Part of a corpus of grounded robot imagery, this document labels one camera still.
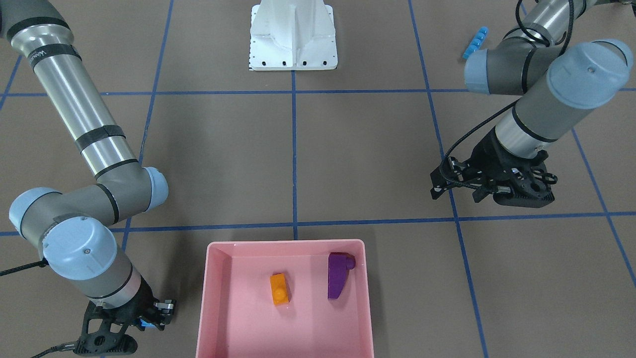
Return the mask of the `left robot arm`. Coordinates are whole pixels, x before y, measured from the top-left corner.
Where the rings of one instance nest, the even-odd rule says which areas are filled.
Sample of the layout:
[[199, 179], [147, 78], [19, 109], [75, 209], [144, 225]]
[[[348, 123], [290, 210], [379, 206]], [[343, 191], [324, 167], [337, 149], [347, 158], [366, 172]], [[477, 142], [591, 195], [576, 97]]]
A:
[[431, 197], [467, 188], [474, 202], [491, 196], [504, 206], [541, 208], [554, 202], [558, 179], [547, 149], [629, 81], [635, 60], [617, 39], [570, 45], [574, 22], [600, 0], [539, 0], [495, 48], [470, 47], [468, 91], [516, 95], [492, 115], [499, 122], [458, 161], [454, 146], [431, 173]]

